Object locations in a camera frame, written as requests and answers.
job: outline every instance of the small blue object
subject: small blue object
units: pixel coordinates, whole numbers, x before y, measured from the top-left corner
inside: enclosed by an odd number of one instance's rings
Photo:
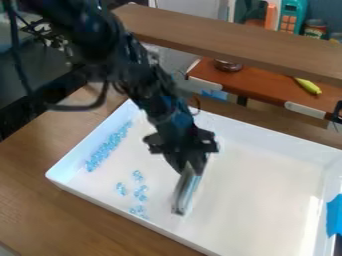
[[[88,172],[94,171],[100,164],[109,157],[110,153],[114,151],[127,136],[128,128],[132,127],[132,121],[125,123],[117,132],[112,133],[106,142],[102,143],[99,148],[86,161],[86,169]]]
[[[144,180],[144,176],[142,175],[142,173],[138,170],[133,172],[133,179],[136,182],[142,182]]]
[[[138,200],[139,200],[140,202],[146,202],[146,201],[147,201],[147,196],[145,196],[145,195],[140,195],[139,198],[138,198]]]
[[[327,235],[342,235],[342,194],[327,203]]]
[[[119,182],[118,184],[116,184],[116,191],[118,192],[118,194],[120,196],[126,196],[127,195],[127,189],[126,189],[125,185],[122,184],[122,182]]]
[[[147,187],[146,185],[142,185],[142,186],[139,188],[139,190],[140,190],[141,192],[147,192],[148,187]]]
[[[136,207],[137,213],[144,213],[145,212],[145,207],[143,205],[138,205]]]
[[[138,217],[148,220],[148,216],[146,214],[146,208],[143,205],[137,205],[129,209],[129,213],[137,215]]]
[[[131,214],[137,214],[137,211],[134,208],[129,209],[129,213]]]

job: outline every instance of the white tray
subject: white tray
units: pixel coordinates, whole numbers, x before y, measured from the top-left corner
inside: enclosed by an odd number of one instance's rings
[[[215,131],[221,151],[211,156],[192,209],[184,217],[171,214],[179,175],[161,155],[148,152],[142,138],[154,128],[131,101],[46,177],[66,191],[208,255],[333,254],[335,237],[329,239],[325,228],[326,202],[341,192],[342,151],[205,111],[195,120],[199,127]],[[127,136],[89,172],[87,161],[111,134],[125,130],[125,124],[132,124],[126,127]],[[135,170],[143,181],[135,181]],[[116,188],[120,182],[126,196]],[[148,186],[144,202],[134,196],[141,185]],[[132,208],[144,211],[131,214]]]

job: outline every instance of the blue tape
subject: blue tape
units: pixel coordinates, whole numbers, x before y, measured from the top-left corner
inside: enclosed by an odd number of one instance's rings
[[[327,203],[327,235],[342,235],[342,194]]]

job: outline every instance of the wooden shelf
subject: wooden shelf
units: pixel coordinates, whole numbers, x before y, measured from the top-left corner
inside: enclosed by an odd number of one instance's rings
[[[342,86],[342,45],[133,4],[115,14],[147,43]]]
[[[291,77],[245,66],[239,72],[226,73],[214,67],[213,60],[203,58],[188,76],[222,85],[222,90],[284,107],[286,102],[326,112],[331,119],[336,104],[342,100],[342,90],[331,85],[316,83],[323,91],[312,95]]]

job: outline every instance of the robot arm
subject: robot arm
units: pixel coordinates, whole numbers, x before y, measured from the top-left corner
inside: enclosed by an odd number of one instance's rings
[[[175,84],[112,13],[86,0],[23,0],[64,35],[99,78],[126,93],[147,113],[157,130],[146,136],[152,154],[163,154],[181,174],[173,211],[184,214],[193,183],[203,174],[208,154],[217,152],[214,133],[199,129]]]

